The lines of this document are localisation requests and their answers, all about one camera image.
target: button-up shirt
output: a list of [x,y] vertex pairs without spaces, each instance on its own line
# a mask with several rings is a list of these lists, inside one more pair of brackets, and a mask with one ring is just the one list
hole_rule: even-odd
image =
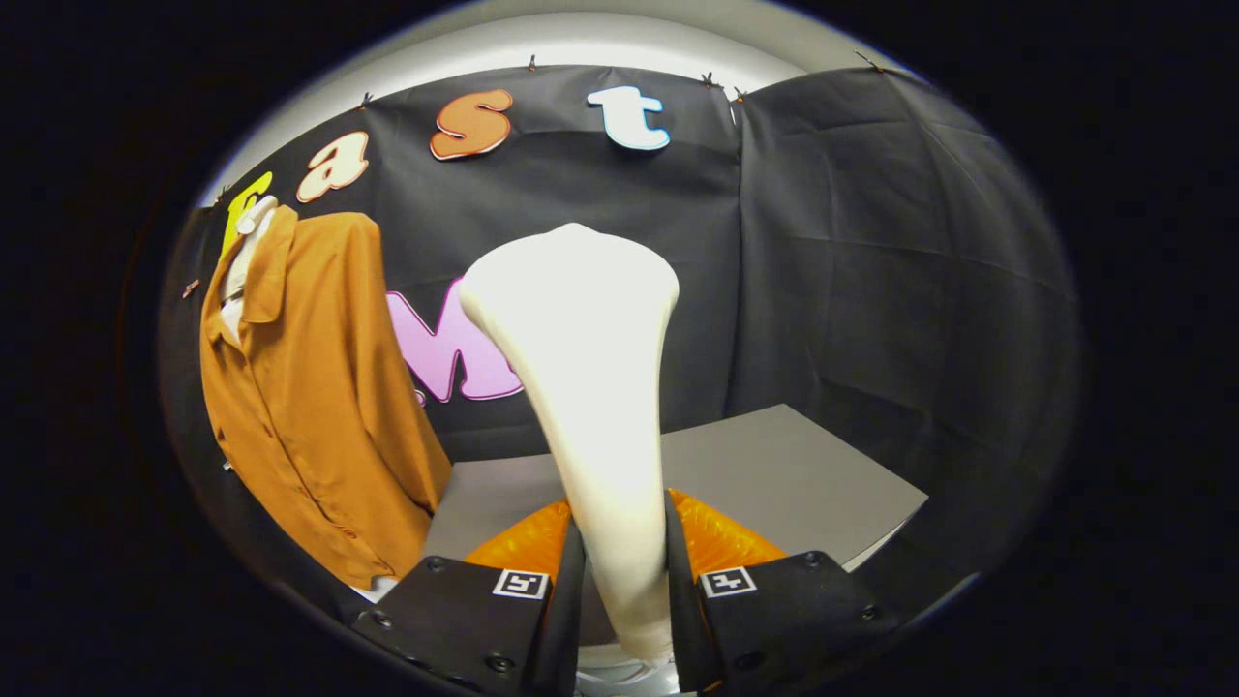
[[451,465],[392,327],[378,225],[280,206],[250,261],[237,336],[202,310],[216,441],[276,524],[339,581],[369,588],[421,558]]

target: shirt sleeve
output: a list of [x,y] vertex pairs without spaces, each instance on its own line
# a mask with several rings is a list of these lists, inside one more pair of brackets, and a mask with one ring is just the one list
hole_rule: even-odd
[[343,302],[362,421],[409,499],[432,514],[451,464],[418,404],[392,326],[378,224],[364,214],[351,218],[343,254]]

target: gray surface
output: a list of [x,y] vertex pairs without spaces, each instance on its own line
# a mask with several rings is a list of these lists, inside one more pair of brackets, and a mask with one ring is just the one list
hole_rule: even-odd
[[[664,435],[663,482],[788,555],[820,550],[840,565],[872,553],[926,500],[786,405]],[[550,456],[457,463],[425,553],[465,558],[564,496]],[[580,641],[615,641],[589,566]]]

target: white flexible object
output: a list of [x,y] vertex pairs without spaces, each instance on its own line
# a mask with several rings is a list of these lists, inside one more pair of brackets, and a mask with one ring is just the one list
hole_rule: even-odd
[[280,202],[275,196],[264,196],[256,203],[254,203],[248,210],[242,213],[240,219],[237,220],[237,234],[245,236],[247,234],[258,229],[258,223],[266,217],[268,213],[274,210]]
[[672,654],[658,418],[679,281],[662,256],[569,223],[509,241],[460,284],[538,415],[620,645]]

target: letter cutout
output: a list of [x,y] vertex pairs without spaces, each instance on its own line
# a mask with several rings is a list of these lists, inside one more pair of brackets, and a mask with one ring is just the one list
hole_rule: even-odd
[[653,97],[642,97],[636,87],[612,87],[586,97],[593,105],[602,106],[602,128],[611,140],[633,150],[658,150],[667,147],[672,134],[667,129],[646,125],[646,111],[662,111],[663,103]]
[[354,130],[318,150],[310,157],[310,173],[297,187],[297,201],[309,203],[332,188],[343,188],[357,181],[370,163],[366,158],[369,140],[366,131]]
[[271,180],[275,178],[271,172],[265,172],[263,176],[254,180],[242,189],[240,193],[233,197],[232,202],[228,203],[228,222],[224,223],[224,243],[219,249],[219,259],[224,258],[228,253],[228,248],[232,243],[237,240],[237,223],[240,222],[240,217],[245,214],[245,210],[254,207],[258,203],[258,198],[266,193],[266,189],[271,186]]
[[512,105],[503,89],[457,97],[439,111],[435,125],[442,132],[430,136],[430,152],[439,160],[489,152],[512,132],[512,124],[499,111]]
[[[440,402],[451,400],[457,358],[465,370],[461,395],[466,400],[498,400],[520,392],[524,386],[512,373],[508,360],[482,329],[465,316],[458,282],[457,277],[449,286],[444,308],[439,313],[439,327],[434,331],[403,295],[388,292],[388,311],[392,313],[404,363]],[[418,401],[426,404],[426,397],[420,391]]]

